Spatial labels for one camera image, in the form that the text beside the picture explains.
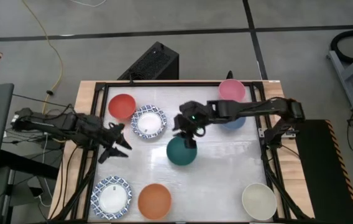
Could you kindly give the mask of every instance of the concrete floor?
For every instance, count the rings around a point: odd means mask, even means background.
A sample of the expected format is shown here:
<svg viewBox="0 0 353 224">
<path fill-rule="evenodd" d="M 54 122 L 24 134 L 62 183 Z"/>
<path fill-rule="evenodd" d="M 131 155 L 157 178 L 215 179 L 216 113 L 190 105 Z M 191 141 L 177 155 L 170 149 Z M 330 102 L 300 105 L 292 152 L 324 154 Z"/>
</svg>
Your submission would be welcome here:
<svg viewBox="0 0 353 224">
<path fill-rule="evenodd" d="M 27 3 L 50 35 L 249 26 L 241 0 L 108 0 L 96 8 L 68 0 Z M 249 0 L 249 4 L 255 27 L 353 25 L 353 0 Z M 331 39 L 342 31 L 261 32 L 257 37 L 268 79 L 281 80 L 285 96 L 301 101 L 308 119 L 333 123 L 353 184 L 353 152 L 346 140 L 349 102 L 325 58 Z M 37 35 L 42 31 L 21 0 L 0 0 L 0 37 Z M 238 79 L 261 79 L 248 32 L 54 40 L 65 74 L 51 101 L 74 103 L 81 80 L 115 80 L 155 41 L 180 54 L 181 79 L 223 79 L 229 70 Z M 353 56 L 353 40 L 344 41 L 341 48 Z M 0 52 L 4 54 L 0 83 L 14 83 L 14 93 L 43 99 L 59 73 L 58 59 L 46 41 L 0 42 Z M 13 98 L 9 117 L 22 107 L 40 111 L 41 106 Z M 40 152 L 27 143 L 4 148 L 22 155 Z M 15 212 L 19 215 L 14 215 L 13 223 L 42 220 L 35 205 L 17 207 Z"/>
</svg>

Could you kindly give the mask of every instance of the patterned plate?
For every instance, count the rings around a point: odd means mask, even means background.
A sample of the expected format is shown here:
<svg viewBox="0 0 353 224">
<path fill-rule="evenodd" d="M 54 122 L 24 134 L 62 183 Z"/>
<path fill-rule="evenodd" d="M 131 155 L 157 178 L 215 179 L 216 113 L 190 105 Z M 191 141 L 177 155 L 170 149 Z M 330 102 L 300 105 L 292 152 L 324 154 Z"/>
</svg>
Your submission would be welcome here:
<svg viewBox="0 0 353 224">
<path fill-rule="evenodd" d="M 131 198 L 132 191 L 126 180 L 110 176 L 95 186 L 91 206 L 101 218 L 118 219 L 128 212 Z"/>
<path fill-rule="evenodd" d="M 144 139 L 158 136 L 167 126 L 164 112 L 153 105 L 139 108 L 131 119 L 132 130 Z"/>
</svg>

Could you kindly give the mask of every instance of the black computer case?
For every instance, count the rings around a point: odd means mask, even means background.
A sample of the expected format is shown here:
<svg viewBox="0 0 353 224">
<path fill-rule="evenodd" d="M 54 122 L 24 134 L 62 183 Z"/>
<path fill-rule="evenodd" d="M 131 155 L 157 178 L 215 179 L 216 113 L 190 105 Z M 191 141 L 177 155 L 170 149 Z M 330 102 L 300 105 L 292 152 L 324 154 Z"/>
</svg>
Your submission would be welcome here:
<svg viewBox="0 0 353 224">
<path fill-rule="evenodd" d="M 179 54 L 156 42 L 118 80 L 178 80 Z"/>
</svg>

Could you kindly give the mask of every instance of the orange bowl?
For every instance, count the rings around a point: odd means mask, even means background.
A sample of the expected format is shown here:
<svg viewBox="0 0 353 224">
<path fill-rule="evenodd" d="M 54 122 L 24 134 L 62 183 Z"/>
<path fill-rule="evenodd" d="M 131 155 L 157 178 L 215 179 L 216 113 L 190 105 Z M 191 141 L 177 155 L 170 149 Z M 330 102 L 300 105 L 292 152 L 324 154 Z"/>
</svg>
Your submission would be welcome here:
<svg viewBox="0 0 353 224">
<path fill-rule="evenodd" d="M 130 118 L 136 110 L 135 99 L 128 94 L 113 97 L 108 105 L 109 113 L 116 119 Z"/>
<path fill-rule="evenodd" d="M 164 218 L 171 209 L 171 194 L 161 184 L 150 184 L 139 194 L 138 209 L 150 220 Z"/>
</svg>

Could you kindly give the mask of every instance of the metal stand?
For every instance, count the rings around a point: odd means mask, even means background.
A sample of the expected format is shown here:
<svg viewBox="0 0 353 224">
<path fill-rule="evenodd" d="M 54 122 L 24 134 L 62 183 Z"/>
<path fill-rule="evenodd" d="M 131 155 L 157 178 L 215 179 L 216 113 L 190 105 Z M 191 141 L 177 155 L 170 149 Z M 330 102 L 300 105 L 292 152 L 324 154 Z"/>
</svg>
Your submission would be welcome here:
<svg viewBox="0 0 353 224">
<path fill-rule="evenodd" d="M 348 100 L 351 103 L 351 109 L 353 110 L 353 86 L 351 83 L 351 78 L 353 77 L 353 63 L 347 68 L 344 68 L 335 51 L 331 50 L 328 56 L 336 69 L 342 87 L 344 87 Z"/>
<path fill-rule="evenodd" d="M 11 152 L 0 150 L 0 167 L 9 167 L 10 169 L 26 172 L 49 179 L 56 180 L 58 169 L 50 165 L 36 162 L 23 156 L 18 156 Z"/>
</svg>

